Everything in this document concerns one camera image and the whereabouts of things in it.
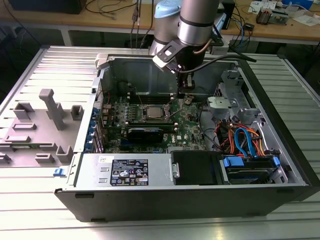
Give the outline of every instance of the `workbench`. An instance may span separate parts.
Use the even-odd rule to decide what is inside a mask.
[[[103,5],[104,2],[105,4],[117,3],[116,0],[101,0],[100,4]],[[256,24],[256,14],[248,13],[251,0],[237,0],[236,2],[239,6],[240,15],[246,20],[246,22],[255,25],[250,38],[251,41],[316,45],[320,40],[320,24],[306,26],[292,19],[288,20],[287,25]],[[131,4],[131,0],[125,0],[115,6],[110,6],[105,9],[111,11]],[[66,46],[72,46],[73,44],[69,31],[130,33],[134,7],[131,6],[117,11],[115,15],[116,20],[112,20],[111,18],[98,13],[89,12],[86,9],[83,9],[83,11],[78,15],[51,12],[15,11],[10,5],[9,9],[12,14],[27,28],[60,30],[64,44]],[[97,4],[90,4],[89,9],[92,11],[98,11]],[[313,5],[310,10],[320,12],[320,6]],[[150,27],[150,23],[151,4],[142,4],[140,19],[141,34],[146,33],[147,29]],[[20,27],[19,23],[10,16],[2,1],[0,1],[0,26]],[[227,30],[222,30],[221,33],[227,40],[235,39],[239,34],[236,22],[231,21],[229,28]]]

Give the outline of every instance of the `warning label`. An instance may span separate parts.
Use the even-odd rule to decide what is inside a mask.
[[[112,186],[149,185],[148,160],[113,160],[110,184]]]

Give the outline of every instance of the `electronics board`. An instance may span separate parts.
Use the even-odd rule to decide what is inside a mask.
[[[102,110],[105,153],[206,150],[193,97],[109,97]]]

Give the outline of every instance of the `connector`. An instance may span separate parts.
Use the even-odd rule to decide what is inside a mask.
[[[53,173],[54,177],[65,177],[65,170],[63,168],[57,168]]]
[[[225,159],[223,159],[224,167],[243,167],[244,161],[239,156],[227,156]]]
[[[139,16],[139,10],[138,10],[138,8],[135,8],[133,10],[133,14],[132,14],[132,22],[133,23],[137,22],[138,16]]]

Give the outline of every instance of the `robotic arm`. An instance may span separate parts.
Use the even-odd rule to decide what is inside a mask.
[[[155,32],[150,54],[161,69],[176,74],[177,94],[195,88],[194,72],[205,58],[214,38],[219,0],[163,0],[155,9]],[[243,54],[223,56],[241,58]]]

